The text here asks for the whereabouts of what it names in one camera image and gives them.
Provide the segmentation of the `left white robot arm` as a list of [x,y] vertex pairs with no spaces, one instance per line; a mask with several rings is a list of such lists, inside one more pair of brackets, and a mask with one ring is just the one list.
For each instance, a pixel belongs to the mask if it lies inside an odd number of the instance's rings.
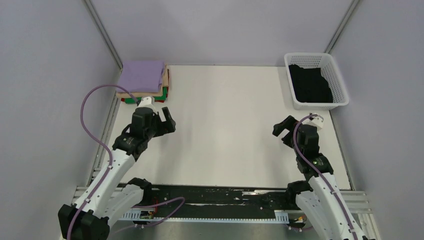
[[151,184],[133,178],[122,192],[112,196],[123,176],[147,149],[152,138],[175,132],[176,122],[167,107],[165,120],[150,107],[138,107],[115,139],[111,162],[103,166],[88,189],[71,205],[58,211],[59,226],[66,240],[106,240],[113,225],[133,206],[149,206],[153,201]]

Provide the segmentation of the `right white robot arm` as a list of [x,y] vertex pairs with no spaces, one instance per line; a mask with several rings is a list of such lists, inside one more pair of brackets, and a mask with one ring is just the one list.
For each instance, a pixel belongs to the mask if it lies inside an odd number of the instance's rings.
[[348,209],[330,161],[320,151],[318,131],[323,123],[322,116],[310,113],[300,120],[289,115],[273,126],[276,137],[288,131],[281,140],[294,150],[297,168],[305,178],[287,185],[286,204],[302,210],[322,240],[369,240]]

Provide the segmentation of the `black t shirt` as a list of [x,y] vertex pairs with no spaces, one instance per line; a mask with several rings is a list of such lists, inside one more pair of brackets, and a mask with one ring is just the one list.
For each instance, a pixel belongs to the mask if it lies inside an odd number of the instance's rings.
[[288,66],[295,98],[300,103],[333,103],[333,94],[321,68]]

